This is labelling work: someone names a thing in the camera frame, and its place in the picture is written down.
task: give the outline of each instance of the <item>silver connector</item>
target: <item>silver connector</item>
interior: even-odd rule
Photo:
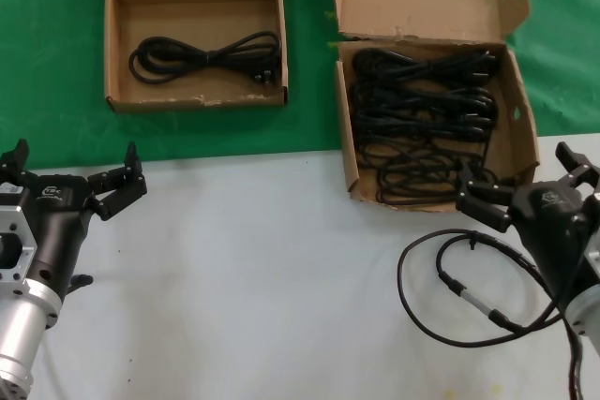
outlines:
[[[26,279],[12,292],[0,291],[0,399],[29,396],[41,338],[61,307],[60,297],[38,281]]]

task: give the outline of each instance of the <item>silver metal cylinder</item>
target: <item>silver metal cylinder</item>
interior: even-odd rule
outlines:
[[[581,292],[567,306],[565,315],[573,330],[588,336],[600,355],[600,285]]]
[[[60,313],[60,298],[34,280],[0,291],[0,398],[25,400],[42,335]]]

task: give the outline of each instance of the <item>black cable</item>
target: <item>black cable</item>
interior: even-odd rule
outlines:
[[[402,269],[403,269],[403,265],[404,265],[404,261],[405,261],[406,257],[418,245],[422,244],[423,242],[425,242],[429,239],[435,238],[437,236],[443,236],[446,234],[456,234],[457,236],[448,240],[440,248],[438,255],[436,257],[436,269],[438,271],[438,277],[456,295],[463,297],[463,298],[465,298],[465,300],[467,300],[467,298],[465,296],[465,292],[463,292],[466,290],[466,288],[462,284],[460,284],[457,280],[455,280],[450,275],[448,275],[446,271],[443,270],[442,257],[443,257],[443,253],[447,250],[447,248],[450,245],[452,245],[456,242],[459,242],[459,241],[469,240],[472,248],[474,248],[475,244],[479,243],[479,244],[485,244],[485,245],[491,246],[491,247],[499,250],[505,256],[510,258],[512,261],[514,261],[519,267],[521,267],[523,270],[525,270],[529,275],[531,275],[533,280],[538,285],[540,285],[542,287],[542,289],[544,290],[544,292],[550,297],[551,302],[548,305],[548,307],[544,310],[544,312],[536,320],[534,320],[530,325],[525,326],[525,327],[511,322],[510,320],[508,320],[508,318],[506,316],[504,316],[502,313],[500,313],[497,310],[490,310],[488,318],[492,322],[499,325],[500,327],[510,331],[510,334],[508,334],[508,335],[493,338],[493,339],[487,339],[487,340],[475,341],[475,342],[461,342],[461,341],[457,341],[457,340],[453,340],[453,339],[448,339],[446,337],[443,337],[439,334],[432,332],[417,318],[417,316],[411,310],[411,307],[409,306],[408,301],[406,300],[406,296],[404,294],[404,288],[402,286]],[[581,386],[580,386],[580,369],[581,369],[581,361],[582,361],[583,352],[582,352],[582,346],[581,346],[581,339],[575,332],[573,332],[573,330],[571,329],[571,326],[569,325],[569,323],[567,322],[566,318],[564,317],[564,315],[562,313],[559,313],[558,315],[554,316],[552,319],[548,319],[550,317],[552,311],[558,305],[558,302],[560,301],[560,299],[566,294],[566,292],[568,292],[570,290],[570,288],[572,288],[573,283],[575,282],[575,279],[577,277],[581,261],[582,261],[582,259],[576,265],[573,273],[569,276],[569,278],[567,278],[566,282],[564,283],[564,286],[559,291],[559,295],[557,295],[556,297],[553,297],[552,294],[550,293],[548,285],[544,282],[541,275],[537,272],[535,266],[533,264],[531,264],[529,261],[527,261],[520,253],[518,253],[510,245],[505,244],[489,235],[480,233],[478,231],[463,230],[463,229],[440,230],[440,231],[435,231],[433,233],[430,233],[426,236],[423,236],[423,237],[417,239],[413,243],[409,244],[402,252],[400,259],[398,261],[398,265],[397,265],[398,295],[400,297],[400,301],[402,302],[402,305],[404,306],[406,313],[409,315],[412,322],[423,333],[425,333],[429,337],[435,339],[436,341],[442,342],[448,346],[458,347],[458,348],[483,348],[483,347],[496,346],[496,345],[503,344],[506,342],[515,341],[515,340],[520,339],[521,337],[524,337],[530,333],[544,330],[547,327],[558,322],[559,320],[562,320],[562,322],[564,323],[566,332],[567,332],[567,337],[569,339],[569,346],[571,349],[571,362],[569,364],[569,395],[570,395],[571,400],[582,400],[583,397],[581,395]]]
[[[498,69],[496,57],[488,50],[428,61],[384,49],[363,49],[356,53],[352,65],[357,74],[372,80],[405,82],[425,78],[461,86],[484,86]]]
[[[266,39],[248,44],[261,38]],[[136,66],[156,77],[145,77]],[[206,67],[242,72],[258,83],[274,82],[281,73],[281,40],[273,32],[259,32],[217,51],[203,51],[169,37],[149,37],[129,57],[131,74],[149,84],[166,83]]]
[[[475,51],[425,61],[381,49],[358,52],[350,91],[352,134],[360,169],[376,171],[376,200],[389,205],[454,201],[458,171],[499,183],[485,169],[498,120],[494,96],[482,88],[496,58]],[[428,79],[440,89],[407,83]],[[458,151],[456,143],[479,151]]]

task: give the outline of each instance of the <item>coiled cable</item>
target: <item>coiled cable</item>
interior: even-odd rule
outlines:
[[[248,44],[261,38],[261,42]],[[146,77],[137,66],[156,77]],[[129,70],[139,81],[162,84],[206,67],[241,72],[258,83],[281,77],[281,40],[273,32],[259,32],[217,51],[203,51],[169,37],[149,37],[129,57]]]

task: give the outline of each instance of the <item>cable connector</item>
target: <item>cable connector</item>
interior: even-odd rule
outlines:
[[[460,283],[458,280],[452,278],[446,272],[438,273],[438,277],[443,281],[443,283],[453,291],[458,297],[461,297],[462,292],[467,289],[465,285]]]
[[[511,322],[507,316],[498,311],[497,309],[492,309],[487,318],[494,324],[498,325],[500,328],[504,328],[508,330],[510,333],[523,333],[525,327],[522,327],[515,322]]]

